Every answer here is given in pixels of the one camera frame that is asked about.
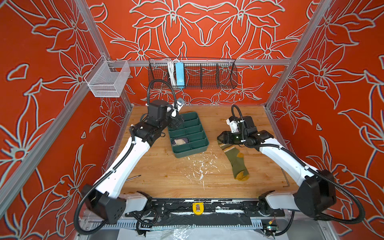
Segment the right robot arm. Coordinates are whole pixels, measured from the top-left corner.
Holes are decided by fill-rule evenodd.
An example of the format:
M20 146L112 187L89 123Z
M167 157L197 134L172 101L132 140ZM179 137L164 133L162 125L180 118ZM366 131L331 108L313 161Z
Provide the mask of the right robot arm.
M255 149L278 164L299 187L295 193L267 192L260 197L264 203L261 211L271 209L300 211L318 221L335 221L352 225L361 223L366 212L362 203L350 191L335 181L328 170L319 170L286 149L272 134L258 131L252 117L243 116L237 105L231 106L231 117L227 119L230 131L222 132L217 139L225 145L243 145ZM325 214L325 210L337 203L336 192L347 195L357 206L358 215L352 219L340 219Z

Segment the green striped sock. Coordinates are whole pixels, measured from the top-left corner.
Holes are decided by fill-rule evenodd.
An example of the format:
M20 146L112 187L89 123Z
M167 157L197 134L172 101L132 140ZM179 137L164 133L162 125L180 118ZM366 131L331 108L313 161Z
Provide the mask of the green striped sock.
M242 182L247 181L250 175L245 166L244 154L235 145L224 144L220 141L218 141L218 145L231 163L234 179Z

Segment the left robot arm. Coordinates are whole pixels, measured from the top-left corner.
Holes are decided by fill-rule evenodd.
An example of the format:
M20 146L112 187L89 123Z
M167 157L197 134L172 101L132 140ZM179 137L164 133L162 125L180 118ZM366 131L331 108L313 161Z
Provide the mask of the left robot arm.
M120 193L128 176L163 130L180 122L179 111L184 104L181 98L174 98L173 104L164 100L147 101L147 115L129 127L131 137L122 152L93 185L83 187L82 199L74 215L74 227L79 234L92 235L106 224L115 224L127 212L128 200L121 198ZM93 230L85 230L80 225L83 205L102 218L101 224Z

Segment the purple striped sock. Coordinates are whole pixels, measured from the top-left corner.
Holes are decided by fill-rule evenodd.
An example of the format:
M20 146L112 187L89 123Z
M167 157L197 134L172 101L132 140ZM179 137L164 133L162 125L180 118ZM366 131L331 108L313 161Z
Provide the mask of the purple striped sock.
M188 138L176 138L172 140L172 146L181 146L187 143L189 143Z

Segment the green compartment tray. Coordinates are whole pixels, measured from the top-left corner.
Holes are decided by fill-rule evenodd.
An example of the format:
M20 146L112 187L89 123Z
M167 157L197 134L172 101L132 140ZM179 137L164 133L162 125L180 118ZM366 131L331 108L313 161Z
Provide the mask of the green compartment tray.
M172 146L174 156L180 159L205 152L210 143L198 113L189 112L181 114L181 116L184 122L178 129L172 130L168 128L171 146L172 140L176 138L188 138L189 143L181 146Z

